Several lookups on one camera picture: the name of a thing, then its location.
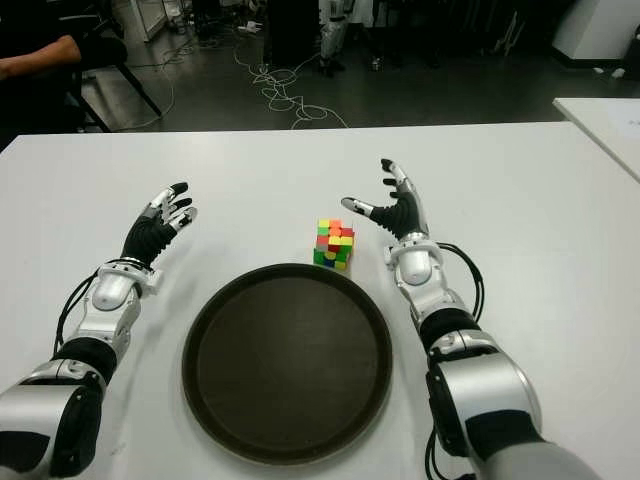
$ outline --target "black chair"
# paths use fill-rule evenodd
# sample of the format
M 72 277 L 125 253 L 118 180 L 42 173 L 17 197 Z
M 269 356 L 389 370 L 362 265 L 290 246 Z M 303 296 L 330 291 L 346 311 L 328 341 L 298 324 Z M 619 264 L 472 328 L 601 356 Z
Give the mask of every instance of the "black chair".
M 103 132 L 111 129 L 100 118 L 89 102 L 82 96 L 82 73 L 96 68 L 116 67 L 122 76 L 138 92 L 142 99 L 158 115 L 162 112 L 145 92 L 142 83 L 127 68 L 127 47 L 118 38 L 103 37 L 111 30 L 118 37 L 124 37 L 120 24 L 113 18 L 110 1 L 104 0 L 48 0 L 55 15 L 69 31 L 82 53 L 82 61 L 74 66 L 71 96 Z

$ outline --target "white table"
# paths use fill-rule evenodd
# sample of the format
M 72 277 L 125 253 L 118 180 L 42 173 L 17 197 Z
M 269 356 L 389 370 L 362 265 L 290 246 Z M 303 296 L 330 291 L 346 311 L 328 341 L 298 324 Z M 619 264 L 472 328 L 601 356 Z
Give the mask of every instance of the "white table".
M 640 182 L 640 99 L 556 98 L 553 104 Z
M 420 187 L 434 237 L 458 243 L 482 269 L 482 326 L 533 381 L 546 438 L 603 478 L 635 471 L 640 227 L 620 216 L 640 204 L 640 189 L 568 122 L 21 137 L 0 156 L 0 390 L 49 358 L 63 302 L 119 254 L 145 202 L 188 180 L 200 216 L 156 264 L 164 287 L 144 301 L 109 387 L 96 459 L 81 478 L 422 480 L 426 362 L 382 262 L 391 238 L 339 204 L 347 194 L 388 201 L 381 156 Z M 319 217 L 354 221 L 351 278 L 393 338 L 390 397 L 342 454 L 300 468 L 250 464 L 192 419 L 181 391 L 183 342 L 200 308 L 236 276 L 308 263 Z M 446 269 L 472 303 L 462 263 L 450 259 Z M 463 460 L 440 463 L 468 471 Z

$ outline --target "floor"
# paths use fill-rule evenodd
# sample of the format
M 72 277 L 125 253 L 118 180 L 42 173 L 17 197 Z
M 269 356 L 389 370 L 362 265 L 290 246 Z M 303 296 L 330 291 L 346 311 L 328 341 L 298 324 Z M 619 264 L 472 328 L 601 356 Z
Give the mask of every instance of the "floor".
M 240 61 L 259 64 L 260 37 L 241 38 L 228 29 L 215 46 L 200 46 L 189 34 L 163 30 L 144 43 L 128 2 L 119 0 L 116 8 L 127 32 L 128 64 L 162 110 L 173 106 L 161 120 L 140 126 L 154 120 L 153 112 L 117 71 L 96 71 L 84 94 L 112 129 L 268 130 L 294 124 L 295 112 L 270 111 L 260 92 L 265 85 L 254 85 L 254 77 L 234 59 L 235 52 Z M 162 63 L 170 56 L 163 57 L 165 52 L 185 44 L 173 61 L 178 63 L 143 66 Z M 333 109 L 350 127 L 554 121 L 563 119 L 551 104 L 555 97 L 640 97 L 640 82 L 567 69 L 545 55 L 446 58 L 436 70 L 409 55 L 401 68 L 373 71 L 368 49 L 352 40 L 342 60 L 346 71 L 332 79 L 320 76 L 313 62 L 302 67 L 288 93 Z M 330 114 L 295 126 L 341 124 Z

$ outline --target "metal stand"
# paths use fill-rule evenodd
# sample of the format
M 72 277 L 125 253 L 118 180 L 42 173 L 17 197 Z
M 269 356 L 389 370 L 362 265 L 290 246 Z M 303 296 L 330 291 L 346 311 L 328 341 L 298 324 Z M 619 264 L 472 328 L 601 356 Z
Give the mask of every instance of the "metal stand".
M 136 22 L 138 23 L 138 28 L 140 29 L 140 34 L 142 35 L 142 38 L 145 42 L 149 42 L 156 35 L 156 33 L 158 33 L 167 23 L 167 9 L 164 1 L 160 2 L 162 4 L 162 15 L 159 15 L 149 28 L 147 28 L 144 22 L 144 16 L 142 15 L 142 10 L 140 9 L 138 0 L 130 1 L 133 15 L 136 17 Z

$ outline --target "rubik's cube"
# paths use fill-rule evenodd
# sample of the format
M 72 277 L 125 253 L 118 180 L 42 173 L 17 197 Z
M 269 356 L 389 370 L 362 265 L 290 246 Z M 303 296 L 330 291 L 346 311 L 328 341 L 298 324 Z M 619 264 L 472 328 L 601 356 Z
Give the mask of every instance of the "rubik's cube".
M 319 220 L 313 263 L 345 270 L 353 252 L 354 232 L 340 220 Z

